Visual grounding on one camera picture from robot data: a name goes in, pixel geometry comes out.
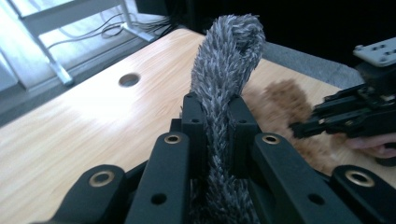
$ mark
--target gray plush toy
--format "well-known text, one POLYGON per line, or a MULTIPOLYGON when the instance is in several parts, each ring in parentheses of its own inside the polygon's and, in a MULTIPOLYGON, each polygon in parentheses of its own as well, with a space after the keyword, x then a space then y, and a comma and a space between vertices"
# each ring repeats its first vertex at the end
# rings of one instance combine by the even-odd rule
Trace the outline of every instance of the gray plush toy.
POLYGON ((209 172, 191 195, 193 223, 259 223, 246 181, 229 173, 228 103, 241 94, 262 58, 265 42, 257 17, 222 16, 207 32, 191 71, 195 91, 206 115, 209 172))

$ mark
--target wooden tabletop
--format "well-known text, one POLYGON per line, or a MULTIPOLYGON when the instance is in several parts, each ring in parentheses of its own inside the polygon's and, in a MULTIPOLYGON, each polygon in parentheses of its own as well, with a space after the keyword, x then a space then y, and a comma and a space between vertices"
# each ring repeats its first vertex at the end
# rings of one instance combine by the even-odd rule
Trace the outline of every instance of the wooden tabletop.
MULTIPOLYGON (((177 30, 0 129, 0 223, 51 218, 82 173, 100 164, 128 171, 149 157, 178 118, 204 37, 177 30), (120 79, 138 74, 132 87, 120 79)), ((247 89, 294 78, 312 104, 334 86, 262 60, 247 89)), ((323 144, 329 144, 328 136, 323 144)), ((395 186, 394 168, 341 150, 340 160, 370 168, 395 186)))

